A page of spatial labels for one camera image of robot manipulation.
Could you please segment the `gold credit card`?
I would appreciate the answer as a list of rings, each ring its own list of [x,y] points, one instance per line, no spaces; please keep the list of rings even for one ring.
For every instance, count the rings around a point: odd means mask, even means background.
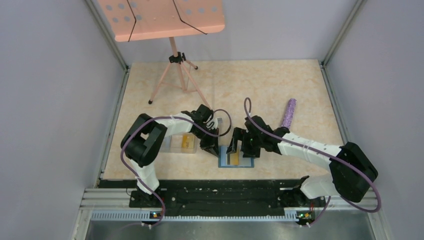
[[[195,138],[191,134],[184,134],[182,136],[181,148],[182,149],[193,149],[195,145]]]
[[[228,166],[238,166],[240,164],[240,157],[238,152],[227,154],[226,164]]]

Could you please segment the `clear plastic box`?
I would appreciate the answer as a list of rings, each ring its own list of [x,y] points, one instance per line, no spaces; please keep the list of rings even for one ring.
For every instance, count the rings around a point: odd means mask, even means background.
[[[185,134],[193,135],[192,133],[183,133],[166,136],[161,144],[160,153],[173,153],[173,154],[195,154],[198,146],[198,139],[194,136],[194,148],[183,149],[182,148],[182,137]]]

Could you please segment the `blue card holder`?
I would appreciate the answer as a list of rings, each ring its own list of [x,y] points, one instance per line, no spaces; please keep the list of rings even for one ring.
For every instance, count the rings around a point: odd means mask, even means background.
[[[254,168],[252,157],[243,157],[243,152],[239,146],[235,153],[227,154],[228,147],[219,147],[218,168]]]

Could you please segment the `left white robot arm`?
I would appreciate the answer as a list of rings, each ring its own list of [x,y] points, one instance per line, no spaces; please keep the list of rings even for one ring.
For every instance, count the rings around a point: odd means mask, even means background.
[[[154,160],[165,138],[182,134],[194,135],[203,151],[215,157],[220,155],[219,128],[214,111],[203,104],[196,110],[170,116],[151,117],[142,113],[121,141],[122,156],[130,159],[132,166],[129,168],[142,191],[141,200],[149,207],[156,206],[161,198],[156,190],[160,184]]]

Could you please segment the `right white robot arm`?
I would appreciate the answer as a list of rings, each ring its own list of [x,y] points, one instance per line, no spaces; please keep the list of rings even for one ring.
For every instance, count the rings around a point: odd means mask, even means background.
[[[377,169],[353,142],[338,146],[309,140],[287,127],[272,129],[257,115],[246,117],[244,125],[245,128],[234,128],[227,154],[235,153],[241,143],[245,158],[259,158],[265,150],[300,158],[327,171],[324,175],[301,178],[293,192],[293,200],[299,206],[307,206],[323,196],[340,196],[359,203],[378,176]]]

